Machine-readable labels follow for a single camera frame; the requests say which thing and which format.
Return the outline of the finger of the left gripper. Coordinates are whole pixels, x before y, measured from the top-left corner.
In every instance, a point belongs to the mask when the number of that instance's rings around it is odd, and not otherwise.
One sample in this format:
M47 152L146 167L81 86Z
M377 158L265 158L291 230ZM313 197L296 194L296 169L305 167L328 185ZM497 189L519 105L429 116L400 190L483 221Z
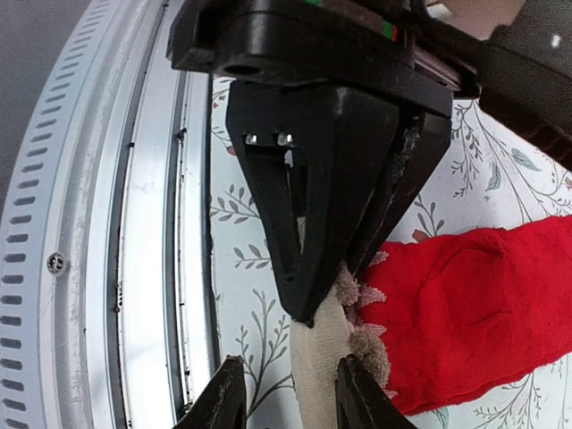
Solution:
M396 105L354 88L231 84L227 131L295 321L311 324L332 287L399 118Z
M450 147L451 119L419 108L400 123L373 194L346 252L352 273L363 273L414 202Z

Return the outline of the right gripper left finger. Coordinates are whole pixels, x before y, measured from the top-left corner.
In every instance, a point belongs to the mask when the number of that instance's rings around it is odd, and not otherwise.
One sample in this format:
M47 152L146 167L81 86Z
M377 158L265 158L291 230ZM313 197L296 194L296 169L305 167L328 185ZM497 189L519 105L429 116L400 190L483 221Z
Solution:
M243 359L228 356L173 429L245 429L247 390Z

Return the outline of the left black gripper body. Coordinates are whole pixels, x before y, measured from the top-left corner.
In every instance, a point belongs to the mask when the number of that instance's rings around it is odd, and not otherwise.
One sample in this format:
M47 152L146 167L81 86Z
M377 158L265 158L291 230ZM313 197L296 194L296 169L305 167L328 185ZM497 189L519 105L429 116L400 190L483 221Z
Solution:
M167 42L174 69L278 87L335 82L446 116L476 98L480 42L421 1L187 1Z

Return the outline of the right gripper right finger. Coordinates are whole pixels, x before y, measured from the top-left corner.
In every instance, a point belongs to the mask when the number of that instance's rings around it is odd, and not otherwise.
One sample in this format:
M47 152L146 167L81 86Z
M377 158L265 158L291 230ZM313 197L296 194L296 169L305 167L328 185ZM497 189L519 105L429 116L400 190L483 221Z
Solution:
M347 355L338 364L335 398L341 429L416 429L355 355Z

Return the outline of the red and beige sock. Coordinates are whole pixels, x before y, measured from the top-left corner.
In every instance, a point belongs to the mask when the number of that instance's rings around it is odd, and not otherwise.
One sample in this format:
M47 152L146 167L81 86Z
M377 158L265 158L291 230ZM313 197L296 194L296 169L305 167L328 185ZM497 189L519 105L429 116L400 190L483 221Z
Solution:
M302 424L339 428L340 360L355 355L408 420L477 400L571 352L571 220L389 242L363 281L342 268L293 323Z

